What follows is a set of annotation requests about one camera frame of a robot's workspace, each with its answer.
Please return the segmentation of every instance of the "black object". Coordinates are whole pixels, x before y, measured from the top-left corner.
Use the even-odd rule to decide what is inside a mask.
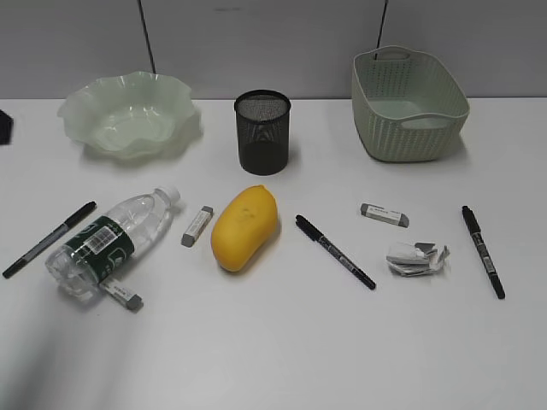
[[[11,143],[11,130],[14,127],[14,119],[0,109],[0,145]]]
[[[469,233],[471,234],[471,238],[473,239],[475,247],[477,248],[477,251],[479,252],[479,256],[480,256],[480,259],[482,260],[482,264],[485,266],[486,273],[488,273],[488,278],[490,278],[492,286],[494,287],[494,290],[496,291],[497,298],[505,299],[505,291],[503,290],[502,282],[499,280],[499,277],[497,276],[496,268],[494,267],[494,264],[492,263],[492,259],[490,257],[490,254],[488,253],[488,249],[486,248],[485,242],[482,240],[482,236],[480,235],[480,226],[477,220],[475,219],[475,215],[473,214],[473,211],[469,209],[468,207],[463,207],[462,215],[466,225],[468,226]]]
[[[306,220],[302,215],[297,215],[297,226],[304,232],[312,241],[317,241],[326,249],[326,251],[334,256],[338,262],[345,266],[351,273],[354,274],[361,282],[363,282],[370,290],[376,289],[376,283],[367,276],[365,272],[359,269],[340,249],[334,246],[315,226]]]
[[[379,45],[382,43],[382,34],[384,32],[384,24],[385,24],[385,15],[387,14],[387,4],[389,3],[389,0],[384,0],[384,10],[382,11],[382,21],[379,24],[379,32],[378,32],[378,40],[376,41],[376,48],[379,49]]]
[[[140,14],[140,22],[143,26],[144,41],[146,42],[146,49],[148,50],[148,58],[150,59],[150,65],[152,67],[152,73],[156,74],[156,64],[154,63],[154,55],[152,55],[152,48],[150,47],[150,39],[148,37],[148,28],[146,28],[146,19],[144,18],[143,2],[137,0],[138,13]]]
[[[34,248],[26,252],[21,258],[19,258],[13,265],[6,269],[3,276],[6,279],[11,278],[18,273],[28,262],[33,260],[36,256],[40,255],[46,250],[53,242],[62,237],[70,229],[74,228],[79,222],[81,222],[87,215],[89,215],[97,207],[94,202],[88,202],[82,208],[78,209],[74,214],[70,215],[67,220],[60,224],[50,235],[38,242]]]
[[[291,102],[270,90],[249,91],[234,103],[239,163],[248,173],[272,175],[289,161]]]

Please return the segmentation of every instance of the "mesh pen holder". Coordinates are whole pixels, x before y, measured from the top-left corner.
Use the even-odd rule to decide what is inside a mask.
[[[380,161],[439,158],[457,138],[468,100],[434,56],[387,46],[353,61],[353,116],[367,152]]]
[[[289,161],[291,102],[277,91],[254,90],[234,103],[239,163],[248,173],[272,175]]]

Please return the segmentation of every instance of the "black mesh pencil cup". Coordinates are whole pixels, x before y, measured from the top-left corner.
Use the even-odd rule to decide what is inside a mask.
[[[272,175],[289,161],[291,102],[276,91],[256,90],[235,104],[239,163],[248,173]]]

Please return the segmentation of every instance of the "barcode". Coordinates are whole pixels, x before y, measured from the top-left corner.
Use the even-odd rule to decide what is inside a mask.
[[[496,269],[494,268],[494,264],[492,263],[492,259],[490,259],[488,256],[485,256],[482,258],[482,260],[485,262],[485,268],[488,273],[494,273]]]
[[[103,249],[109,246],[117,238],[110,228],[103,226],[95,232],[89,239],[84,242],[84,245],[91,249],[95,255],[99,254]]]

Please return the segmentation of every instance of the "black marker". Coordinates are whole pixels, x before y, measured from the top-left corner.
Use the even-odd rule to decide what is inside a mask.
[[[469,233],[471,234],[471,238],[473,239],[473,242],[475,243],[475,247],[477,248],[477,251],[479,252],[479,256],[480,256],[480,259],[482,260],[482,264],[485,266],[486,273],[488,273],[488,278],[490,278],[492,286],[494,287],[494,290],[496,291],[497,298],[505,299],[505,292],[503,291],[502,283],[500,282],[499,277],[497,276],[496,268],[494,267],[494,264],[492,263],[492,259],[490,257],[490,254],[488,253],[488,249],[486,248],[485,242],[482,240],[482,236],[480,235],[480,226],[477,220],[475,219],[475,215],[473,215],[473,211],[469,209],[468,207],[463,207],[462,214],[463,214],[463,219],[465,220],[465,223],[468,226]]]
[[[376,289],[376,283],[373,282],[371,278],[367,276],[365,272],[359,269],[355,263],[350,261],[346,255],[344,255],[340,249],[334,246],[331,241],[329,241],[325,235],[323,235],[315,226],[306,220],[302,215],[297,215],[297,226],[309,236],[312,241],[317,241],[319,244],[326,249],[326,251],[334,256],[338,262],[348,269],[351,273],[354,274],[361,282],[363,282],[370,290]]]
[[[3,273],[3,276],[6,279],[14,276],[23,267],[25,267],[28,262],[33,260],[36,256],[40,255],[44,250],[46,250],[53,242],[62,237],[70,229],[78,225],[78,223],[81,222],[91,212],[93,212],[96,207],[96,203],[88,202],[82,208],[78,209],[75,213],[70,215],[67,220],[59,225],[50,235],[38,242],[38,245],[26,252],[21,258],[15,261],[12,266],[6,269]]]

